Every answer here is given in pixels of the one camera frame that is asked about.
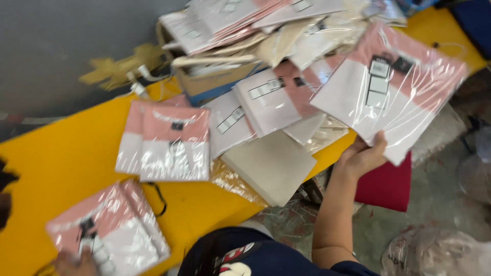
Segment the cardboard box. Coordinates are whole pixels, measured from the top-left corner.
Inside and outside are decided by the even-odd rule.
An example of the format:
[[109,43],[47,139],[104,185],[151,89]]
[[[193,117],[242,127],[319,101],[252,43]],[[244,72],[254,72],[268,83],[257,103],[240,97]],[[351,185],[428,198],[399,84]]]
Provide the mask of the cardboard box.
[[204,76],[189,76],[182,68],[173,68],[179,84],[193,106],[199,107],[230,91],[240,80],[268,68],[262,62],[222,70]]

